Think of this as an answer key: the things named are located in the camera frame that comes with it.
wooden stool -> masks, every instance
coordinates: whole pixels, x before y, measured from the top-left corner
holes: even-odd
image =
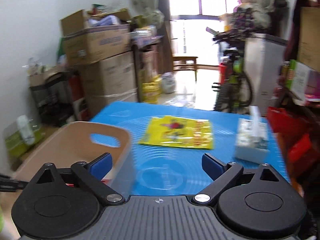
[[[197,58],[198,57],[191,57],[191,56],[184,56],[184,55],[173,55],[172,60],[173,62],[180,61],[178,64],[173,64],[173,71],[183,71],[183,70],[192,70],[195,72],[196,82],[197,82]]]

blue table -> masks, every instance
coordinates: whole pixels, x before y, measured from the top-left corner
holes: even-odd
[[[151,117],[164,115],[210,120],[214,132],[214,149],[183,149],[137,144]],[[115,102],[105,107],[92,119],[92,122],[116,125],[131,133],[132,153],[137,169],[132,194],[165,196],[195,194],[212,182],[201,168],[202,155],[207,152],[225,163],[235,161],[245,168],[258,166],[233,157],[239,118],[248,116],[184,107]],[[270,152],[265,161],[289,180],[282,155],[270,129],[268,137]],[[101,135],[94,135],[93,138],[108,145],[115,143],[115,140]]]

beige storage bin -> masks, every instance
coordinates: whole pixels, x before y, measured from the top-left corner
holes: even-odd
[[[119,141],[119,147],[94,143],[91,134],[111,136]],[[121,128],[94,122],[73,122],[67,124],[50,136],[18,168],[14,179],[30,181],[40,167],[52,162],[57,168],[68,168],[77,161],[91,162],[105,152],[112,155],[112,179],[108,185],[128,197],[136,177],[131,154],[130,134]],[[18,198],[16,193],[1,193],[1,206],[8,228],[14,238],[19,237],[11,220],[11,208]]]

blue gripper pad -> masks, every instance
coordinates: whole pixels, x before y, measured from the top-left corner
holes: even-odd
[[[97,179],[102,180],[112,169],[112,156],[105,153],[87,164],[88,171]]]
[[[205,153],[202,156],[202,169],[212,180],[216,180],[220,177],[226,170],[228,166],[222,161],[216,159],[209,153]]]

yellow plastic bag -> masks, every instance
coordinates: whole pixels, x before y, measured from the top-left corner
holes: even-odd
[[[195,120],[166,115],[153,117],[139,144],[213,149],[213,134],[209,120]]]

